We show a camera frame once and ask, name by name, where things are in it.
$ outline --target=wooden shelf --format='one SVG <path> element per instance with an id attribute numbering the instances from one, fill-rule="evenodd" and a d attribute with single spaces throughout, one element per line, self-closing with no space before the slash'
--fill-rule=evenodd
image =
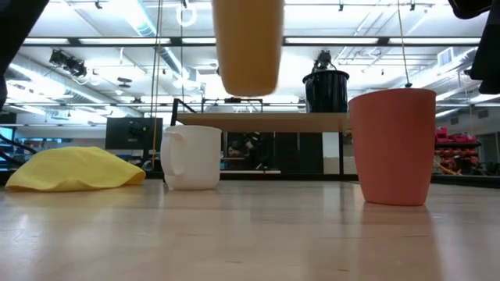
<path id="1" fill-rule="evenodd" d="M 349 129 L 347 113 L 179 113 L 177 120 L 224 132 L 319 133 Z"/>

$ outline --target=monitor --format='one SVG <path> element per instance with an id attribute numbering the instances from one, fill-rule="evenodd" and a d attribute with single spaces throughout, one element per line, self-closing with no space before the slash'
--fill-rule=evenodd
<path id="1" fill-rule="evenodd" d="M 163 119 L 156 119 L 156 145 L 162 143 Z M 153 149 L 155 135 L 154 118 L 108 118 L 106 124 L 105 149 Z"/>

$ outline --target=spotlight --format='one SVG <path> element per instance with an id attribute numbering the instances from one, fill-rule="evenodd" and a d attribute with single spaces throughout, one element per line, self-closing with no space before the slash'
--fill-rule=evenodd
<path id="1" fill-rule="evenodd" d="M 61 50 L 52 51 L 52 55 L 48 60 L 56 67 L 62 67 L 65 71 L 70 72 L 72 76 L 84 77 L 87 75 L 85 62 L 63 53 Z"/>

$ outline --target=light wood surface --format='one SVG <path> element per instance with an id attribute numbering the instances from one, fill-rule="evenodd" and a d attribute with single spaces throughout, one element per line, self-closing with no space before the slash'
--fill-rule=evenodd
<path id="1" fill-rule="evenodd" d="M 318 133 L 349 129 L 347 113 L 179 113 L 177 120 L 224 132 Z"/>
<path id="2" fill-rule="evenodd" d="M 500 190 L 441 185 L 419 208 L 335 182 L 1 192 L 0 280 L 496 281 L 499 214 Z"/>

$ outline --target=white mug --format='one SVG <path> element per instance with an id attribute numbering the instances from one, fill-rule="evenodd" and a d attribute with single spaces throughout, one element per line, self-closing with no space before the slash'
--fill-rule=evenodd
<path id="1" fill-rule="evenodd" d="M 221 130 L 171 126 L 163 133 L 161 161 L 165 181 L 176 190 L 213 189 L 220 178 Z"/>

